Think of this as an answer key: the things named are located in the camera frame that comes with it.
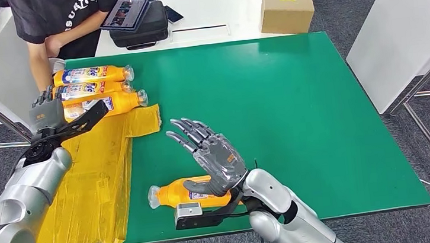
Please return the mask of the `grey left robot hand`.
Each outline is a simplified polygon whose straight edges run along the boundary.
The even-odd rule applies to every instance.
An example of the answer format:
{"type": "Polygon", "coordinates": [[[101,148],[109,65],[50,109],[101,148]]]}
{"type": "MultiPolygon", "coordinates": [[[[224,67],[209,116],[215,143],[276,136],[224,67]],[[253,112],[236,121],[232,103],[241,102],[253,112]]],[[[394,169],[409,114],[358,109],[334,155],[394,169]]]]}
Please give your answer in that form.
{"type": "Polygon", "coordinates": [[[67,123],[62,100],[53,93],[51,85],[32,103],[29,115],[32,134],[45,128],[59,129],[67,123]]]}

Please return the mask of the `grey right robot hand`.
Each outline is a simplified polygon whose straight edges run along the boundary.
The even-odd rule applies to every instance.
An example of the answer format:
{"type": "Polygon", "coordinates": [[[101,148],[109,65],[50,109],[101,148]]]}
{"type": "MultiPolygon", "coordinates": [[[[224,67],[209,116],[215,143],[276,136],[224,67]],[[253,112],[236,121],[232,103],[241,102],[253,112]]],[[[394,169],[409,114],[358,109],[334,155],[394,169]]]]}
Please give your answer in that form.
{"type": "Polygon", "coordinates": [[[224,135],[198,120],[182,117],[170,119],[170,123],[183,134],[169,130],[166,135],[188,151],[210,176],[208,182],[184,181],[188,191],[221,197],[246,176],[245,161],[224,135]]]}

